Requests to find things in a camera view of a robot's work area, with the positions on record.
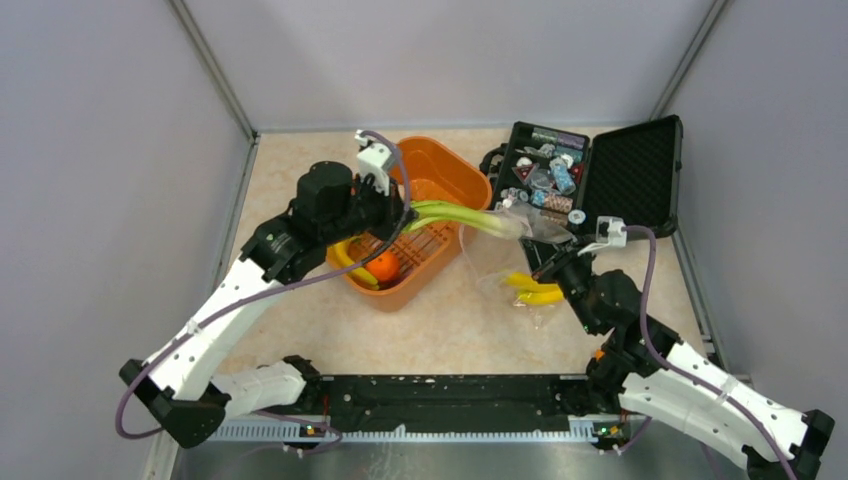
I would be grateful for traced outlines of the black poker chip case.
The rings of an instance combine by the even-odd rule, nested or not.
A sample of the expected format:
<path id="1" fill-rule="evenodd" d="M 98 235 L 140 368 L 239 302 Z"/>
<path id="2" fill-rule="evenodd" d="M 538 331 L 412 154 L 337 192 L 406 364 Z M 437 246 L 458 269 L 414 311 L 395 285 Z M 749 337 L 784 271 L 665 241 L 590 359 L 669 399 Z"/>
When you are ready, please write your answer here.
<path id="1" fill-rule="evenodd" d="M 569 174 L 576 184 L 567 197 L 588 215 L 580 233 L 592 232 L 599 216 L 610 215 L 666 238 L 679 224 L 683 136 L 677 115 L 594 137 L 518 121 L 508 140 L 487 152 L 479 169 L 500 199 L 510 189 L 535 190 L 530 174 L 518 166 L 520 159 L 529 159 L 535 173 L 549 173 L 550 162 L 567 155 L 573 159 Z"/>

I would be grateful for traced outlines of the clear zip top bag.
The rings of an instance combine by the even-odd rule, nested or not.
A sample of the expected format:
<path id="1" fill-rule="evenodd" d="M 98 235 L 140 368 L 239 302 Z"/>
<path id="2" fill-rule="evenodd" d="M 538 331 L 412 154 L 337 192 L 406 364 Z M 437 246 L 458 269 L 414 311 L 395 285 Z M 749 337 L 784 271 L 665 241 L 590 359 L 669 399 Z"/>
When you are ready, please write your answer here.
<path id="1" fill-rule="evenodd" d="M 559 243 L 572 240 L 574 235 L 565 220 L 555 219 L 516 198 L 509 197 L 498 202 L 494 209 L 488 211 L 503 211 L 521 217 L 531 232 L 520 239 L 507 240 L 462 225 L 459 230 L 460 246 L 463 260 L 470 270 L 471 284 L 495 319 L 524 323 L 539 329 L 563 311 L 564 301 L 540 306 L 518 304 L 514 290 L 503 280 L 514 272 L 530 275 L 520 245 L 522 239 Z"/>

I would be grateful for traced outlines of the green leafy vegetable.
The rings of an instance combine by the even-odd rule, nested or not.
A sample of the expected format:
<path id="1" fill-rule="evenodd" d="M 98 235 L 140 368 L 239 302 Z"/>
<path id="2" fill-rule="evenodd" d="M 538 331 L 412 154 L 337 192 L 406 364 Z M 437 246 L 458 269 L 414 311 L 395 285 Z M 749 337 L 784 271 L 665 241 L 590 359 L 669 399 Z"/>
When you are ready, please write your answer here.
<path id="1" fill-rule="evenodd" d="M 507 240 L 517 240 L 531 232 L 529 225 L 521 217 L 503 211 L 474 210 L 442 200 L 414 201 L 411 206 L 415 219 L 403 229 L 404 233 L 421 230 L 430 224 L 448 222 L 472 227 Z"/>

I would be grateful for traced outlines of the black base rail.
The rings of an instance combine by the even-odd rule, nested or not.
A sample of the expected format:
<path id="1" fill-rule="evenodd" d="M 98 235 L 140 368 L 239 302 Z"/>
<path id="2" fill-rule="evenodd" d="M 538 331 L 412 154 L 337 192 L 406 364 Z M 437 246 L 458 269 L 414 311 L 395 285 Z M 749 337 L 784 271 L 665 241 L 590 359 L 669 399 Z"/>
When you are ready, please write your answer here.
<path id="1" fill-rule="evenodd" d="M 337 375 L 307 386 L 301 405 L 344 433 L 531 433 L 568 430 L 598 413 L 581 376 Z"/>

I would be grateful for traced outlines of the yellow banana bunch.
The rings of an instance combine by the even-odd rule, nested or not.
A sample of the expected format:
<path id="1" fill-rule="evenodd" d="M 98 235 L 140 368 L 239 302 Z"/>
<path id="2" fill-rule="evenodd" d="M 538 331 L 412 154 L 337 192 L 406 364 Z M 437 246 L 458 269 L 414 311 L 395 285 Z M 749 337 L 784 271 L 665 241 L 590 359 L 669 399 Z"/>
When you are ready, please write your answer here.
<path id="1" fill-rule="evenodd" d="M 539 283 L 529 274 L 510 273 L 503 283 L 514 290 L 515 301 L 521 305 L 552 305 L 565 300 L 563 292 L 557 285 Z"/>
<path id="2" fill-rule="evenodd" d="M 348 253 L 348 248 L 351 245 L 353 239 L 349 238 L 343 240 L 339 243 L 336 243 L 331 247 L 332 253 L 335 255 L 336 260 L 339 265 L 343 268 L 350 267 L 355 264 L 354 260 L 350 257 Z M 379 289 L 379 281 L 377 278 L 367 271 L 364 267 L 357 267 L 353 270 L 350 270 L 347 273 L 348 277 L 354 280 L 358 285 L 367 288 L 369 290 L 378 290 Z"/>

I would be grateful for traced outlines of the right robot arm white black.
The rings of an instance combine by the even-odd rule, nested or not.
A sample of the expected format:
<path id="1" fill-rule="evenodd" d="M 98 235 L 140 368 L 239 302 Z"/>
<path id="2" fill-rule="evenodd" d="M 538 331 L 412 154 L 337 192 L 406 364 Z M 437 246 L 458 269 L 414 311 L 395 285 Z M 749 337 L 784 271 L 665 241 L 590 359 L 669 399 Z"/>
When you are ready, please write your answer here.
<path id="1" fill-rule="evenodd" d="M 835 427 L 817 409 L 800 412 L 761 395 L 651 317 L 657 247 L 649 243 L 638 288 L 620 269 L 597 274 L 582 243 L 524 240 L 531 279 L 564 294 L 583 330 L 603 335 L 586 367 L 586 397 L 659 421 L 714 449 L 750 479 L 814 479 Z"/>

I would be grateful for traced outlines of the orange fruit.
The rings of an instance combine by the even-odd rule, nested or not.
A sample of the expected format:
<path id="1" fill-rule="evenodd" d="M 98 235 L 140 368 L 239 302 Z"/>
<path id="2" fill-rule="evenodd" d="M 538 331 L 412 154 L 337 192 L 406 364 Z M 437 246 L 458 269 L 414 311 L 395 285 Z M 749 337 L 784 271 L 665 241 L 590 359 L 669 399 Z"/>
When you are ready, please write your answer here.
<path id="1" fill-rule="evenodd" d="M 365 264 L 368 271 L 380 284 L 390 284 L 400 276 L 401 263 L 391 251 L 385 251 Z"/>

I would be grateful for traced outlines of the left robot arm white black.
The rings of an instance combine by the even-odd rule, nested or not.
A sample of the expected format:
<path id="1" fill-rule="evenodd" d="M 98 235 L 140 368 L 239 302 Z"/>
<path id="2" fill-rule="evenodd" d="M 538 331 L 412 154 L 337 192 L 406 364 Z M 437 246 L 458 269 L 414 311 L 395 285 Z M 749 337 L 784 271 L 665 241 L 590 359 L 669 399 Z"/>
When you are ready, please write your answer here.
<path id="1" fill-rule="evenodd" d="M 298 356 L 220 375 L 218 367 L 257 320 L 288 292 L 348 273 L 315 276 L 330 246 L 362 233 L 384 252 L 413 218 L 411 178 L 400 159 L 359 170 L 324 161 L 297 181 L 295 197 L 260 223 L 213 293 L 178 333 L 144 360 L 129 359 L 113 425 L 123 439 L 166 433 L 183 448 L 205 442 L 227 420 L 274 406 L 308 413 L 319 404 L 318 371 Z"/>

